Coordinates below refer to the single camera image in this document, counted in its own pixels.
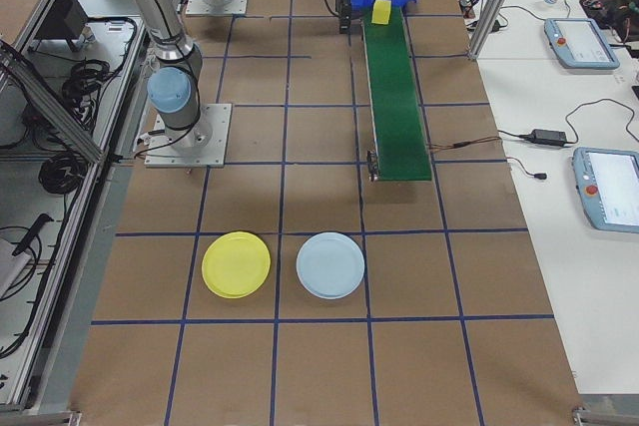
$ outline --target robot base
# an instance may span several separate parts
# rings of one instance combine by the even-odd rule
[[[213,133],[209,142],[201,148],[178,150],[173,146],[163,147],[147,153],[144,164],[150,168],[193,168],[224,166],[231,123],[231,104],[207,104],[202,108],[202,117],[208,122]],[[158,116],[154,129],[164,129],[164,122]],[[165,136],[151,138],[149,148],[160,147],[169,142]]]
[[[189,0],[187,17],[224,17],[228,15],[246,15],[249,0],[233,0],[232,2],[215,7],[204,0]]]

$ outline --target light blue plate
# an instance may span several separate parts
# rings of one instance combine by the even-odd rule
[[[340,233],[320,233],[298,253],[298,277],[310,293],[323,299],[344,298],[363,278],[363,254],[357,243]]]

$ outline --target screen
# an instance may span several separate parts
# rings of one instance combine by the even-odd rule
[[[590,22],[556,21],[575,62],[610,62],[610,57]]]
[[[639,226],[639,168],[630,155],[590,152],[604,221]]]

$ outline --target conveyor belt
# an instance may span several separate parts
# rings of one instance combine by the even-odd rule
[[[376,145],[371,174],[382,181],[431,180],[401,10],[393,7],[388,25],[372,24],[371,16],[363,18]]]

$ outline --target plate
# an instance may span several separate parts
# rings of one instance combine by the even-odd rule
[[[271,269],[264,242],[252,233],[234,231],[216,239],[202,261],[207,288],[222,298],[243,298],[262,286]]]
[[[302,245],[297,269],[300,282],[311,294],[323,299],[344,298],[361,283],[363,254],[348,236],[320,233]]]

